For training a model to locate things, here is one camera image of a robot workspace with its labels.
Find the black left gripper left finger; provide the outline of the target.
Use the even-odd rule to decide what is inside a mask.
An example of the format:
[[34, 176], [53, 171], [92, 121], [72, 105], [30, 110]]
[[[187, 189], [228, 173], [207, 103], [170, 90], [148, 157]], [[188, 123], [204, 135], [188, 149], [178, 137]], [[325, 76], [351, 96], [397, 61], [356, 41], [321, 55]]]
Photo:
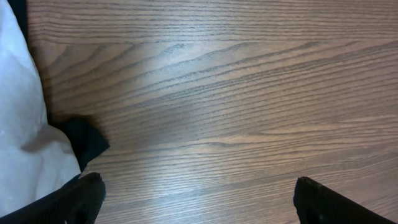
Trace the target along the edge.
[[105, 196], [105, 183], [99, 173], [92, 172], [1, 217], [1, 223], [92, 224], [99, 214]]

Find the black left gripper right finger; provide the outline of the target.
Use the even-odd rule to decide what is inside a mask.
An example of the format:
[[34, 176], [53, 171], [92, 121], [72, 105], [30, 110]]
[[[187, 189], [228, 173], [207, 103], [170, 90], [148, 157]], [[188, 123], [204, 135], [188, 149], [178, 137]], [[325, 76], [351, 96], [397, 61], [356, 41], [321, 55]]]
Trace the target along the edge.
[[395, 224], [309, 177], [297, 179], [293, 203], [301, 224]]

